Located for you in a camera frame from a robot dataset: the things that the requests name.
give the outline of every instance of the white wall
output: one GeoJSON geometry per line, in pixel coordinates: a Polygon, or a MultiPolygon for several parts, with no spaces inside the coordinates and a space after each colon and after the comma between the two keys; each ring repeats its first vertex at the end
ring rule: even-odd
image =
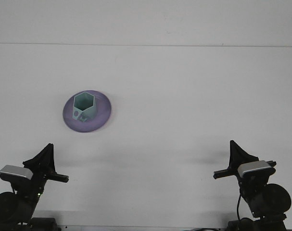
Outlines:
{"type": "Polygon", "coordinates": [[[292,0],[0,0],[0,42],[292,46],[292,0]]]}
{"type": "MultiPolygon", "coordinates": [[[[0,1],[0,43],[13,43],[0,44],[0,168],[21,166],[52,142],[56,170],[70,176],[67,184],[47,183],[37,216],[55,216],[64,225],[225,227],[236,218],[238,185],[234,177],[214,180],[212,174],[227,167],[231,139],[277,161],[270,182],[292,197],[292,1],[230,1],[225,8],[211,1],[95,3],[0,1]],[[83,10],[97,5],[99,13],[86,17],[83,10]],[[152,15],[162,9],[167,24],[152,15]],[[255,12],[258,23],[244,9],[255,12]],[[205,23],[191,22],[199,13],[205,23]],[[284,27],[275,21],[279,15],[284,27]],[[127,31],[109,27],[106,17],[120,25],[127,20],[127,31]],[[187,27],[181,17],[190,21],[187,27]],[[86,30],[92,25],[100,25],[100,33],[86,30]],[[172,25],[178,35],[162,33],[172,25]],[[196,31],[205,37],[195,40],[196,31]],[[231,47],[14,44],[225,41],[231,47]],[[112,115],[98,131],[82,134],[64,124],[62,109],[85,89],[105,93],[112,115]]],[[[0,180],[0,192],[9,190],[0,180]]],[[[244,203],[241,214],[250,215],[244,203]]],[[[292,208],[287,217],[291,229],[292,208]]]]}

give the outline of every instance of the purple plate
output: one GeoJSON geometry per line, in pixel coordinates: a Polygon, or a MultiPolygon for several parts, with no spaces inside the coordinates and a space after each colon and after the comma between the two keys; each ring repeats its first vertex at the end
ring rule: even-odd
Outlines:
{"type": "Polygon", "coordinates": [[[74,131],[90,132],[102,127],[108,121],[108,118],[111,115],[111,110],[111,102],[106,95],[96,90],[84,90],[75,94],[67,101],[63,108],[63,120],[65,124],[74,131]],[[93,95],[97,105],[97,115],[93,119],[85,122],[72,118],[74,97],[83,92],[88,92],[93,95]]]}

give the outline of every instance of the light green 3d-printed object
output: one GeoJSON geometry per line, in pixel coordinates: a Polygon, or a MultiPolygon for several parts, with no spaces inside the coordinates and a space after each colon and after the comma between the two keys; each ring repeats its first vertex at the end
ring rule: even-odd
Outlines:
{"type": "Polygon", "coordinates": [[[88,92],[82,92],[74,97],[72,118],[85,122],[97,115],[95,97],[88,92]]]}

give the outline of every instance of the cable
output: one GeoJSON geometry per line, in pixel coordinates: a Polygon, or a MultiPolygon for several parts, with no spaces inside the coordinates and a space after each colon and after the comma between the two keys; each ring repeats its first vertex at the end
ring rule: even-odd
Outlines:
{"type": "Polygon", "coordinates": [[[237,217],[238,217],[238,221],[240,221],[240,215],[239,215],[239,206],[240,206],[240,200],[241,200],[241,193],[238,199],[238,204],[237,204],[237,217]]]}

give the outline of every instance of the black mount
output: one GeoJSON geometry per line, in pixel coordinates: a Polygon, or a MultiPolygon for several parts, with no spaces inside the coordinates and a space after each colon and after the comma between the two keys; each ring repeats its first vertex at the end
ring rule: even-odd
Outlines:
{"type": "Polygon", "coordinates": [[[49,143],[34,158],[23,162],[33,173],[32,178],[4,179],[11,183],[13,192],[5,192],[0,199],[0,231],[59,231],[54,218],[31,218],[47,180],[68,182],[69,177],[58,174],[54,163],[54,146],[49,143]],[[13,203],[5,203],[10,198],[13,203]]]}
{"type": "Polygon", "coordinates": [[[286,231],[283,223],[286,215],[282,211],[287,211],[290,208],[290,196],[281,186],[267,184],[269,177],[275,173],[276,162],[267,161],[269,168],[252,171],[244,177],[238,173],[240,165],[256,161],[259,161],[258,157],[249,155],[235,141],[230,141],[228,168],[214,172],[214,179],[227,176],[237,177],[241,197],[249,205],[253,217],[259,218],[255,221],[249,218],[230,221],[226,231],[286,231]],[[280,203],[279,205],[271,205],[272,207],[270,207],[269,202],[265,201],[265,197],[274,198],[275,203],[279,201],[277,198],[283,199],[277,202],[280,203]]]}

